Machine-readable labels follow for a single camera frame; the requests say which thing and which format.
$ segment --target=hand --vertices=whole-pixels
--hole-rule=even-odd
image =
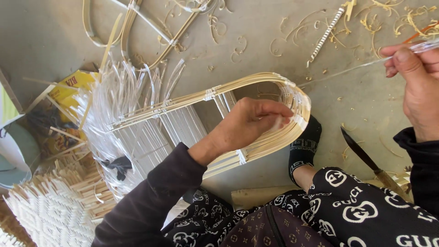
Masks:
[[[243,98],[227,116],[188,152],[201,165],[208,165],[225,152],[242,149],[254,142],[284,117],[281,127],[290,122],[293,112],[272,100]]]
[[[439,140],[439,49],[414,54],[409,49],[412,45],[381,49],[382,55],[393,55],[384,63],[386,77],[399,72],[407,82],[403,110],[413,125],[417,142]]]

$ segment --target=gray floor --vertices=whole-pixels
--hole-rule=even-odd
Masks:
[[[164,2],[160,0],[144,2],[141,11],[148,11],[150,15],[161,20],[170,9],[165,9]],[[359,22],[360,17],[365,14],[364,11],[348,22],[348,27],[353,31],[351,34],[337,35],[346,46],[361,45],[360,47],[354,50],[344,48],[339,43],[327,42],[310,68],[306,68],[306,61],[314,50],[315,43],[325,31],[325,18],[328,22],[332,21],[336,9],[343,2],[344,0],[228,0],[226,3],[233,13],[216,10],[214,14],[227,27],[225,35],[216,36],[219,44],[212,40],[208,15],[198,16],[187,31],[187,37],[180,40],[187,50],[180,54],[172,51],[168,56],[169,68],[173,68],[181,58],[187,61],[187,68],[172,97],[205,90],[261,71],[277,72],[297,84],[303,84],[307,82],[306,77],[312,77],[313,80],[323,78],[376,59],[370,51],[371,35]],[[397,10],[403,15],[406,5],[419,7],[424,4],[430,6],[431,3],[431,0],[423,0],[421,3],[405,1],[397,6]],[[356,14],[370,4],[369,1],[360,1],[354,7],[353,13]],[[298,46],[293,44],[291,35],[287,42],[278,39],[273,43],[273,49],[282,51],[282,56],[270,54],[273,39],[285,38],[288,30],[297,26],[300,20],[309,13],[322,9],[326,9],[326,13],[314,13],[304,21],[307,28],[301,29],[295,38]],[[125,13],[108,0],[92,1],[92,22],[102,40],[108,40],[119,12]],[[375,35],[376,48],[401,42],[414,34],[411,27],[405,27],[403,34],[395,38],[392,27],[396,14],[388,17],[388,13],[382,8],[372,9],[372,15],[378,14],[377,20],[383,22],[382,29]],[[177,14],[167,21],[172,33],[178,30],[188,16],[187,13],[181,16]],[[433,12],[429,15],[418,20],[419,26],[427,25],[431,18],[437,19],[438,14]],[[282,18],[287,16],[289,18],[284,21],[285,27],[281,30]],[[316,20],[321,20],[319,29],[314,28]],[[218,29],[223,29],[224,25],[220,25]],[[343,26],[343,22],[339,22],[336,31],[344,29]],[[84,32],[80,0],[2,1],[0,30],[0,67],[9,75],[11,87],[24,107],[46,86],[23,81],[22,76],[58,81],[85,62],[100,63],[104,52],[103,48],[94,46]],[[233,63],[230,56],[234,48],[240,45],[239,36],[246,38],[247,47],[237,59],[234,57],[235,62],[240,62]],[[138,53],[148,62],[154,61],[162,49],[157,42],[157,34],[139,18],[130,33],[129,48],[131,56]],[[120,47],[114,47],[112,51],[117,56],[120,55]],[[208,66],[214,66],[214,70],[208,71]],[[363,148],[382,169],[402,172],[405,166],[410,165],[407,153],[392,140],[392,136],[410,125],[402,112],[404,81],[400,76],[386,79],[383,66],[376,64],[307,85],[304,91],[312,100],[312,114],[323,125],[323,134],[315,157],[316,167],[337,166],[361,179],[373,178],[372,171],[352,151],[346,152],[346,161],[342,159],[342,153],[347,147],[340,133],[342,122],[349,129],[355,128],[350,133],[356,140],[365,141],[362,143]],[[240,96],[248,93],[248,96],[256,97],[256,88],[250,87],[248,91],[243,89],[235,93]],[[212,109],[211,105],[206,103],[199,108],[198,113],[207,129],[215,126],[218,118],[206,114]],[[380,135],[389,148],[403,157],[388,151],[381,144]],[[232,190],[289,185],[291,181],[287,174],[287,164],[288,148],[284,148],[206,179],[203,186],[230,200]]]

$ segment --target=black sock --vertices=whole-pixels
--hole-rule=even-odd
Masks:
[[[288,173],[294,184],[298,186],[293,177],[293,171],[301,166],[314,167],[314,155],[322,134],[322,125],[312,115],[305,131],[290,144],[290,159],[288,161]]]

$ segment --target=zipper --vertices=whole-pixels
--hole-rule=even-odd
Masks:
[[[277,227],[276,221],[274,220],[273,211],[271,210],[271,206],[267,206],[267,214],[268,219],[270,220],[271,230],[274,233],[274,237],[276,238],[276,242],[279,247],[287,247],[285,245],[284,239],[282,238],[282,235],[279,231],[279,228]]]

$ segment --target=black patterned pants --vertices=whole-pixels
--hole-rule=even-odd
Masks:
[[[215,195],[199,195],[162,230],[177,247],[219,246],[242,218],[262,207],[230,212]],[[337,167],[319,170],[308,194],[292,190],[267,204],[301,218],[337,247],[439,247],[439,221],[433,215]]]

